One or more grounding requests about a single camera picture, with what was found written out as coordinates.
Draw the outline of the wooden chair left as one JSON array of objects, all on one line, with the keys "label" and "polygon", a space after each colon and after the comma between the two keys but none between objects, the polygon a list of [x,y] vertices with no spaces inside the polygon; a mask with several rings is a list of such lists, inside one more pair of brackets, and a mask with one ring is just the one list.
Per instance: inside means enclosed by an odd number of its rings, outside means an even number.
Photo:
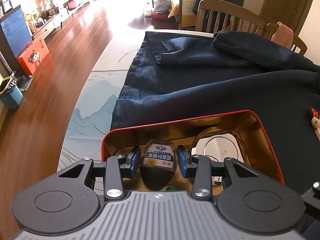
[{"label": "wooden chair left", "polygon": [[230,30],[263,36],[265,29],[266,23],[258,15],[239,5],[223,0],[201,0],[199,3],[196,31]]}]

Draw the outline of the low tv console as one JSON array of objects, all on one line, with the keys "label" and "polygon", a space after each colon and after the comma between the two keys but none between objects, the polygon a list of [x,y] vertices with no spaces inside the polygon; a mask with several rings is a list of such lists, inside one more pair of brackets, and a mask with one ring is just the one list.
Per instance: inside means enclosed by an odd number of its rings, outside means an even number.
[{"label": "low tv console", "polygon": [[46,23],[35,31],[32,35],[33,40],[40,36],[46,38],[55,29],[62,29],[65,20],[70,16],[74,17],[75,12],[84,5],[90,4],[90,1],[91,0],[64,0],[60,6],[54,8],[55,15],[49,16]]}]

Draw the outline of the dark navy cloth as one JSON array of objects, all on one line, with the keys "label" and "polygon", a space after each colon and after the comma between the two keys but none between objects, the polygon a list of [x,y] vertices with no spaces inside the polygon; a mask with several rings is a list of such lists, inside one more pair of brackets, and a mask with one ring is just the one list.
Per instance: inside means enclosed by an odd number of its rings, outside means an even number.
[{"label": "dark navy cloth", "polygon": [[253,111],[266,129],[285,184],[304,193],[319,181],[319,139],[311,109],[319,109],[319,66],[262,36],[146,32],[111,128]]}]

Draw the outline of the wooden chair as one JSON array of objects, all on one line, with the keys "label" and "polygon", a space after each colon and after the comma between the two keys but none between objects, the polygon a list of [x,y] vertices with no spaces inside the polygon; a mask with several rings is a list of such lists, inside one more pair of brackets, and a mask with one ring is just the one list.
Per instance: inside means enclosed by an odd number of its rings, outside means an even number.
[{"label": "wooden chair", "polygon": [[265,29],[266,23],[258,15],[239,5],[223,0],[201,0],[199,3],[196,31],[230,30],[263,36]]},{"label": "wooden chair", "polygon": [[302,39],[291,28],[281,22],[268,23],[265,34],[268,40],[300,55],[304,55],[308,49]]}]

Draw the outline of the teal waste bin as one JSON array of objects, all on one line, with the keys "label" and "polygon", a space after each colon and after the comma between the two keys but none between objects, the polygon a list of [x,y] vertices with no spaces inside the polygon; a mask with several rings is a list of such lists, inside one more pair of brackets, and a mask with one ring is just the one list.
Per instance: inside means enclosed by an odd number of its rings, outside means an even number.
[{"label": "teal waste bin", "polygon": [[23,94],[17,86],[14,76],[9,76],[1,81],[1,102],[8,109],[17,109],[23,99]]}]

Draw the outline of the orange metal tin box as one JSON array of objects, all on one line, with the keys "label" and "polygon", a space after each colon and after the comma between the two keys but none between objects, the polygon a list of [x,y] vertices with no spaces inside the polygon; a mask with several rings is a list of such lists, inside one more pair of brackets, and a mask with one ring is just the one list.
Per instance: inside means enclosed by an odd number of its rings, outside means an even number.
[{"label": "orange metal tin box", "polygon": [[102,140],[101,158],[127,155],[133,146],[144,148],[151,139],[182,145],[191,155],[201,154],[215,161],[233,157],[284,183],[263,124],[249,110],[114,129]]}]

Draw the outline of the small patterned tape roll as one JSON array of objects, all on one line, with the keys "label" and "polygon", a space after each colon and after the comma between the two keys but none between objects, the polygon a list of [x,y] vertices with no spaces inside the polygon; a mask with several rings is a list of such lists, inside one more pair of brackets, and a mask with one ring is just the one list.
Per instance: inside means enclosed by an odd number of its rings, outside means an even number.
[{"label": "small patterned tape roll", "polygon": [[140,158],[140,175],[146,187],[159,191],[169,184],[177,167],[174,144],[167,140],[151,139]]}]

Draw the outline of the dark blue cabinet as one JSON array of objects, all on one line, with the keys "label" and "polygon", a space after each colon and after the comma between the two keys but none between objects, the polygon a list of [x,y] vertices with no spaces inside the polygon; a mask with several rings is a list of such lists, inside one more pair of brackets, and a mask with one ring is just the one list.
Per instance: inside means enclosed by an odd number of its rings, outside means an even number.
[{"label": "dark blue cabinet", "polygon": [[20,5],[1,17],[1,54],[18,76],[26,74],[18,58],[26,49],[27,44],[32,41]]}]

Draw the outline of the wooden chair right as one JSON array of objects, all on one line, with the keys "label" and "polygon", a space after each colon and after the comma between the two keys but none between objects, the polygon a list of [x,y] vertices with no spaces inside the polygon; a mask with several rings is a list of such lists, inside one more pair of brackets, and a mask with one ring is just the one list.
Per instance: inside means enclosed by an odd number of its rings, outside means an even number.
[{"label": "wooden chair right", "polygon": [[302,39],[291,28],[281,22],[268,23],[265,34],[268,40],[300,55],[304,55],[308,49]]}]

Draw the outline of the pink towel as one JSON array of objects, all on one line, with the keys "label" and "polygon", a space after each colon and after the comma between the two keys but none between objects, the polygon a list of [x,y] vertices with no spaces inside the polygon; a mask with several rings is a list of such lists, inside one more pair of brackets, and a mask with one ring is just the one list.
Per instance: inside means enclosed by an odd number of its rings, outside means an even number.
[{"label": "pink towel", "polygon": [[294,37],[293,30],[281,22],[278,22],[277,25],[278,29],[272,35],[271,41],[287,49],[290,49]]}]

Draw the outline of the orange gift box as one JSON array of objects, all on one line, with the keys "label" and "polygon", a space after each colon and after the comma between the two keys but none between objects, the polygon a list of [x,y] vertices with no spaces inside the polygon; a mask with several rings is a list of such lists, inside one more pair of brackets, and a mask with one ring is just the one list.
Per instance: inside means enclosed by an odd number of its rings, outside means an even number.
[{"label": "orange gift box", "polygon": [[27,44],[26,49],[17,60],[25,74],[33,75],[48,53],[48,47],[40,35],[33,42]]}]

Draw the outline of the red snack packet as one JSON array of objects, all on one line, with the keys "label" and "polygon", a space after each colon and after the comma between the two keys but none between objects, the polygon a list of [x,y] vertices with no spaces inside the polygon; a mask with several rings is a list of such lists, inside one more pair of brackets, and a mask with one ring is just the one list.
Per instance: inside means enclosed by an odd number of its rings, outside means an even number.
[{"label": "red snack packet", "polygon": [[313,107],[310,107],[310,115],[311,117],[315,117],[317,119],[319,119],[319,112],[317,110],[315,110]]}]

